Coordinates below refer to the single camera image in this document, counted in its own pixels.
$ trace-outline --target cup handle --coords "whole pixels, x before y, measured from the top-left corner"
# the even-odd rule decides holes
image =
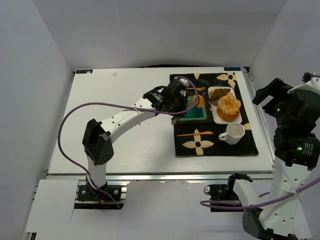
[[[226,137],[227,135],[228,135],[228,134],[227,134],[226,132],[224,132],[224,133],[221,133],[218,138],[219,138],[220,141],[225,141],[225,140],[226,140],[225,137]]]

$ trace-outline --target floral pattern placemat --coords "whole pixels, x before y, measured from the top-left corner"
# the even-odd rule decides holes
[[[196,88],[232,87],[236,98],[241,101],[241,124],[245,128],[245,135],[242,139],[235,145],[228,145],[218,139],[218,136],[226,131],[226,124],[216,124],[214,121],[175,124],[174,144],[176,156],[244,156],[259,154],[234,72],[172,74],[170,75],[170,80],[176,76],[184,76],[190,79]]]

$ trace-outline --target white plate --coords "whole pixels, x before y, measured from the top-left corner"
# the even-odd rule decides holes
[[[210,91],[212,90],[216,90],[216,89],[230,89],[230,93],[232,93],[236,98],[236,94],[235,91],[232,87],[228,87],[228,86],[211,86],[208,88],[208,95],[210,98]],[[219,117],[218,113],[217,113],[217,106],[213,105],[210,103],[211,106],[211,112],[212,112],[212,116],[213,116],[213,121],[216,124],[230,124],[230,123],[241,123],[242,122],[242,117],[241,117],[241,113],[239,113],[238,117],[236,119],[233,119],[231,121],[226,121],[223,120],[221,117]]]

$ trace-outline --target white panel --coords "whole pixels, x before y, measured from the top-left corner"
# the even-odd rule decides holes
[[[288,0],[268,34],[251,67],[251,76],[257,89],[265,87],[278,77],[291,86],[302,84],[304,72],[320,74],[320,1]],[[276,120],[267,116],[271,135]],[[313,130],[320,138],[320,121]],[[320,176],[320,165],[309,181]],[[320,239],[319,205],[320,184],[304,191],[302,205],[314,239]]]
[[[72,72],[31,0],[0,1],[1,239],[21,238]]]
[[[74,210],[77,180],[40,180],[30,215],[27,233],[49,229],[68,229]]]
[[[36,236],[39,240],[254,240],[243,230],[243,212],[211,212],[200,205],[209,199],[204,186],[183,181],[131,182],[122,210],[74,209],[70,224],[48,226]],[[270,188],[266,183],[254,186],[259,193]],[[312,237],[300,204],[294,230],[298,239]]]
[[[33,0],[70,67],[250,66],[285,0]]]

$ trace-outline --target glazed donut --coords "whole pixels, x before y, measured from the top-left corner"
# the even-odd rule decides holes
[[[238,117],[240,108],[241,102],[231,92],[228,92],[219,99],[216,112],[223,120],[231,121]]]

